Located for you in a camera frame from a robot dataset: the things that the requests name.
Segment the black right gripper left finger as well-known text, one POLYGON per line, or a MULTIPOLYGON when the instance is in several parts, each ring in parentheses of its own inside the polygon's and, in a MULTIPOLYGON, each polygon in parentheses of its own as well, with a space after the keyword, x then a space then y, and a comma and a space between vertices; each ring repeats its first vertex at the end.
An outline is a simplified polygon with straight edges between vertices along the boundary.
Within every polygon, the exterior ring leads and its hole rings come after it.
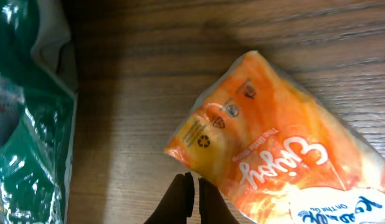
POLYGON ((190 172, 177 174, 144 224, 186 224, 192 216, 195 186, 190 172))

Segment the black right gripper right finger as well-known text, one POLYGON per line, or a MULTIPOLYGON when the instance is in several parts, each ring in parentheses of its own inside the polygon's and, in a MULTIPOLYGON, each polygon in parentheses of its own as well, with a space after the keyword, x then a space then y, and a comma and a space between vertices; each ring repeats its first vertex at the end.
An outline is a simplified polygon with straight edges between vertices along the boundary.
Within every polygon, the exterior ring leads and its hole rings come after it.
POLYGON ((218 188, 204 178, 199 178, 198 181, 201 224, 239 224, 218 188))

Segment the orange tissue pack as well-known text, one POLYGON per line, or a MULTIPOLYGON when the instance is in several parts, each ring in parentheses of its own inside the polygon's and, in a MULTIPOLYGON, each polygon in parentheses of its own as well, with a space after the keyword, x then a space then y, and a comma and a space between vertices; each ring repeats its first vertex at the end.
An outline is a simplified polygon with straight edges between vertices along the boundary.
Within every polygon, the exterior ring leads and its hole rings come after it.
POLYGON ((200 95, 165 153, 255 223, 385 221, 385 158, 257 51, 200 95))

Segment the green 3M gloves package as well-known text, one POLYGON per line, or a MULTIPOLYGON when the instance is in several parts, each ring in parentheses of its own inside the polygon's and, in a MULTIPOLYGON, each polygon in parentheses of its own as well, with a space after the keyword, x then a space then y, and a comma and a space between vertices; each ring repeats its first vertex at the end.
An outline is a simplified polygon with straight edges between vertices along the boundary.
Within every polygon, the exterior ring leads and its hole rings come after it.
POLYGON ((0 223, 65 223, 78 77, 62 3, 0 0, 0 223))

